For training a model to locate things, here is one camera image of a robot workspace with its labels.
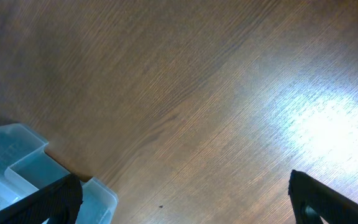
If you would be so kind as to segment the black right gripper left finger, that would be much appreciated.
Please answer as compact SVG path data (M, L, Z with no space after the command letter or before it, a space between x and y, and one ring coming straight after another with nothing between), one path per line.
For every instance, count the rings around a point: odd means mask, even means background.
M0 210L0 224L75 224L82 203L80 179L69 174Z

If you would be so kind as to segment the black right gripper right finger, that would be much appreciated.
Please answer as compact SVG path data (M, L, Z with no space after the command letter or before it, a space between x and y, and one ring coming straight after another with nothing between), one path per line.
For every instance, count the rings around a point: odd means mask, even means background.
M297 224L358 223L358 204L304 172L292 170L288 186Z

